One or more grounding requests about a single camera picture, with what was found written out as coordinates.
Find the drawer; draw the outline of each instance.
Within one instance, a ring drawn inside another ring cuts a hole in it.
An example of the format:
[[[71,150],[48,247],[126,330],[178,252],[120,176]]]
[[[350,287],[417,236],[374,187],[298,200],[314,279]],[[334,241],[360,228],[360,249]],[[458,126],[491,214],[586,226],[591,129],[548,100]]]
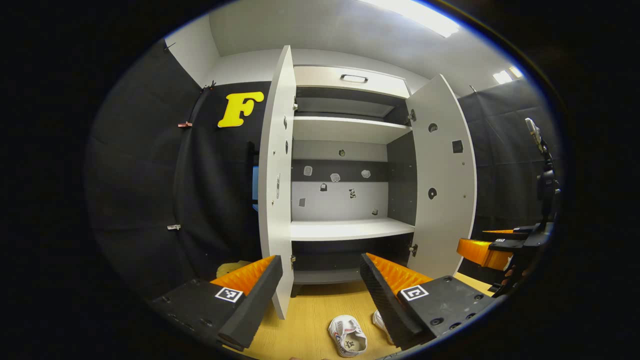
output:
[[[298,87],[344,88],[406,99],[409,90],[404,79],[366,70],[342,67],[296,66]]]

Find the ceiling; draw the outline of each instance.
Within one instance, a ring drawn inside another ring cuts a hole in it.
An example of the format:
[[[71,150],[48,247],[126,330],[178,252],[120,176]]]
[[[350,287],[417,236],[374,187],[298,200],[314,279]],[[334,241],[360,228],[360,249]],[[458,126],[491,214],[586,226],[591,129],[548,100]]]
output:
[[[320,49],[391,63],[431,79],[443,74],[464,96],[469,85],[497,85],[492,74],[512,64],[475,34],[443,38],[394,12],[358,0],[238,0],[213,11],[220,56],[247,51]]]

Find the wooden floor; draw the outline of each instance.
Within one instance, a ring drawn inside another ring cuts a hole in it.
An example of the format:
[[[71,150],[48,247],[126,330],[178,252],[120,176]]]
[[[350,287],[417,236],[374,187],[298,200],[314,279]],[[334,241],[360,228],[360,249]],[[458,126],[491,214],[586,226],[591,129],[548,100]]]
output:
[[[491,295],[488,284],[462,274],[455,278]],[[400,351],[387,342],[387,335],[371,322],[376,306],[361,282],[350,284],[303,286],[291,299],[286,320],[278,319],[270,305],[251,347],[242,354],[256,359],[301,360],[342,359],[327,331],[338,315],[355,317],[367,336],[367,351],[359,360],[378,359]]]

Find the shoe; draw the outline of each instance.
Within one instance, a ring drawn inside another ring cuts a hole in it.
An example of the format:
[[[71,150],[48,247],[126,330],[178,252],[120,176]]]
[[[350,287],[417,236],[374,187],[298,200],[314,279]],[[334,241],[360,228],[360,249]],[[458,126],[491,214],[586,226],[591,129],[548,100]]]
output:
[[[342,357],[354,357],[367,350],[367,336],[353,316],[340,315],[331,320],[329,335]]]
[[[372,321],[373,324],[377,327],[379,327],[380,329],[383,329],[386,333],[387,333],[387,340],[389,340],[389,343],[391,345],[394,344],[394,341],[391,340],[391,335],[389,335],[389,332],[387,331],[387,327],[385,326],[385,322],[382,321],[382,316],[380,316],[380,312],[378,310],[376,310],[375,313],[373,313],[372,317]]]

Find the white shelf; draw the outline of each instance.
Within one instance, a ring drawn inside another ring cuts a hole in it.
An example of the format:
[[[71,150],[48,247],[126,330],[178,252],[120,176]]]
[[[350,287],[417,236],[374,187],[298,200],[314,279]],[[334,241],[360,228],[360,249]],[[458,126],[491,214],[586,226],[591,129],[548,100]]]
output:
[[[364,142],[388,144],[411,131],[411,127],[382,121],[341,117],[293,118],[296,140]]]
[[[293,241],[336,241],[412,233],[414,226],[391,218],[343,221],[292,221]]]

